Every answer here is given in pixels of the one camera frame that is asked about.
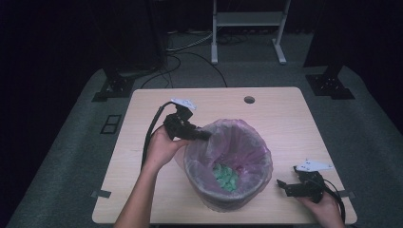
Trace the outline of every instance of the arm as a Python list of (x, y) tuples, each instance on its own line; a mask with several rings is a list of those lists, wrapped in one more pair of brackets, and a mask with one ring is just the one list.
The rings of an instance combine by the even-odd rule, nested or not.
[(323, 198), (319, 203), (311, 202), (309, 198), (297, 198), (297, 200), (311, 210), (322, 227), (345, 227), (336, 200), (327, 192), (323, 192)]
[(185, 140), (171, 141), (164, 126), (155, 131), (143, 169), (114, 227), (148, 227), (158, 172), (186, 144)]

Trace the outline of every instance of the dark floor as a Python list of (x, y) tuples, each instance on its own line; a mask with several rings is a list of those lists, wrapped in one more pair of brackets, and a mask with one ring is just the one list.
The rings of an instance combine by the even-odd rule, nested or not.
[[(305, 79), (324, 67), (302, 67), (311, 34), (284, 34), (281, 41), (287, 65), (281, 66), (270, 44), (274, 34), (240, 36), (244, 42), (219, 46), (216, 68), (230, 87), (296, 86), (312, 112), (318, 130), (348, 191), (358, 215), (357, 227), (401, 227), (403, 224), (403, 137), (368, 92), (361, 78), (344, 67), (340, 81), (354, 100), (317, 97)], [(172, 35), (171, 47), (181, 47), (200, 39), (195, 35)], [(205, 59), (210, 46), (186, 49)], [(219, 72), (194, 54), (168, 57), (167, 69), (176, 70), (135, 81), (133, 89), (161, 87), (223, 87)], [(71, 110), (57, 139), (32, 182), (8, 227), (110, 227), (91, 219), (112, 154), (116, 134), (100, 134), (108, 115), (125, 115), (129, 98), (112, 98), (93, 103), (106, 76), (94, 72)], [(295, 227), (317, 227), (295, 225)]]

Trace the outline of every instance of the purple plastic bag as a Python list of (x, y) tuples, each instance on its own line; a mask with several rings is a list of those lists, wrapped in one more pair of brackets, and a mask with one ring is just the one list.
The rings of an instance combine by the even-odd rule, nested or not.
[[(202, 128), (209, 141), (196, 140), (184, 151), (184, 171), (209, 208), (227, 212), (241, 208), (261, 192), (272, 178), (270, 150), (259, 133), (243, 120), (218, 120)], [(222, 189), (213, 175), (216, 163), (235, 170), (239, 178), (233, 192)]]

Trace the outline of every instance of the green object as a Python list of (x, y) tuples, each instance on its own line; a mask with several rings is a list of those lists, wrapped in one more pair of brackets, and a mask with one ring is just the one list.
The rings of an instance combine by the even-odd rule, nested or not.
[(213, 168), (213, 174), (222, 189), (229, 192), (237, 190), (238, 174), (232, 168), (217, 163)]

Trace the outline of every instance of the hand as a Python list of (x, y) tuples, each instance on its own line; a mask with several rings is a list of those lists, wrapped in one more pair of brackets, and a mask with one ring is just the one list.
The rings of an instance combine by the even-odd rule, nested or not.
[(321, 226), (325, 228), (345, 227), (338, 203), (329, 193), (323, 192), (323, 198), (319, 203), (314, 203), (309, 198), (297, 198), (297, 200), (311, 210)]
[(160, 126), (151, 138), (148, 146), (147, 158), (144, 166), (159, 171), (165, 164), (172, 160), (175, 153), (189, 141), (171, 141), (166, 133), (165, 126)]

